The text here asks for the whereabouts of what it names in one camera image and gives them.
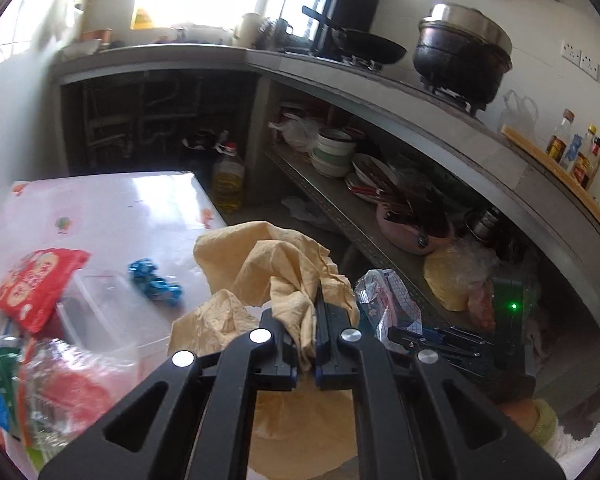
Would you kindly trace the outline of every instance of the black wok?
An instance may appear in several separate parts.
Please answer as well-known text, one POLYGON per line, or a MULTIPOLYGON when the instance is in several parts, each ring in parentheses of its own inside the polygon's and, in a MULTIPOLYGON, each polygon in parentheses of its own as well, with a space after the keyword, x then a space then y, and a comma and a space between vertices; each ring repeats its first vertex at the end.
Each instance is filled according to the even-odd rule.
POLYGON ((391 65, 402 59, 407 49, 403 46, 368 32, 344 28, 332 22, 316 10, 302 6, 302 13, 331 28, 333 41, 338 48, 350 56, 356 56, 367 61, 375 61, 383 65, 391 65))

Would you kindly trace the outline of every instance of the yellow cooking oil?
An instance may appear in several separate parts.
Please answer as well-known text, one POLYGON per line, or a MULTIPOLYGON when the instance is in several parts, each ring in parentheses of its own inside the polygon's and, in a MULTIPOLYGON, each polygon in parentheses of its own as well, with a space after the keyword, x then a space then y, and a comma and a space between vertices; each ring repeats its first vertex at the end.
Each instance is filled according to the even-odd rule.
POLYGON ((242 207, 244 164, 235 143, 222 147, 222 158, 214 166, 211 200, 221 213, 233 213, 242 207))

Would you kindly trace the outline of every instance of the electrical outlet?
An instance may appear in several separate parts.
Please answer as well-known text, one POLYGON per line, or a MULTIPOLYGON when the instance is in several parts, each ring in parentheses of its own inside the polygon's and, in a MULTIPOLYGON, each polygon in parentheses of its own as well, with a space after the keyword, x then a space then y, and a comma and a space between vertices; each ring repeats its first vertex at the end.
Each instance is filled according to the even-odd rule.
POLYGON ((598 72, 600 72, 600 65, 593 61, 587 54, 582 53, 580 57, 580 68, 583 69, 596 81, 598 80, 598 72))
POLYGON ((560 51, 561 56, 564 59, 568 59, 575 66, 580 66, 580 54, 579 48, 576 48, 567 40, 562 40, 562 49, 560 51))

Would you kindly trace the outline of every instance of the pan handle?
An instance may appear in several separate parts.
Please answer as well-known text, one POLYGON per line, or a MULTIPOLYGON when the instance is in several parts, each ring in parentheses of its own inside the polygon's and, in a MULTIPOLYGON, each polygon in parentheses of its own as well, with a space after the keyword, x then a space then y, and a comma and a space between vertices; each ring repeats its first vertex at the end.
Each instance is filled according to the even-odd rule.
POLYGON ((317 10, 310 9, 306 5, 302 6, 302 13, 307 15, 309 18, 313 18, 314 20, 318 20, 320 23, 324 23, 327 27, 331 28, 341 28, 335 23, 333 23, 329 18, 325 15, 320 14, 317 10))

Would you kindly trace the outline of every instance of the triangular cutout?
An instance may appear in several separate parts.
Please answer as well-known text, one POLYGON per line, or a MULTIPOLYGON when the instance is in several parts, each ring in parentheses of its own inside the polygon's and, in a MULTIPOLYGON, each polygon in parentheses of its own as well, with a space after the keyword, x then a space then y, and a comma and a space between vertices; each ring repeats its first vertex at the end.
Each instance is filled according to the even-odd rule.
POLYGON ((164 381, 155 383, 106 427, 104 438, 131 452, 140 451, 168 389, 164 381))
POLYGON ((452 381, 444 381, 442 387, 456 416, 464 442, 469 449, 481 448, 502 437, 503 429, 452 381))

